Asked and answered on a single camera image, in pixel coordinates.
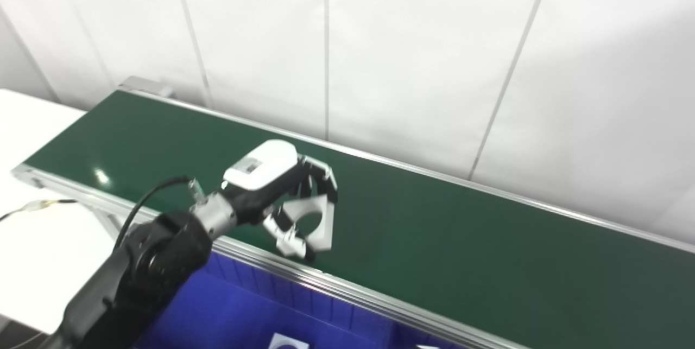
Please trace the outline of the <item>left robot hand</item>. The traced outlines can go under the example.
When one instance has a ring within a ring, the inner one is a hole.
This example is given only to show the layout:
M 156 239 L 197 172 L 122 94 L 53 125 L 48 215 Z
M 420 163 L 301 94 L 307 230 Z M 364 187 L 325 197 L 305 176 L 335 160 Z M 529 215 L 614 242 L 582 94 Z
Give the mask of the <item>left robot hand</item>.
M 239 224 L 261 224 L 285 257 L 332 250 L 337 178 L 327 163 L 269 139 L 226 169 L 220 188 Z

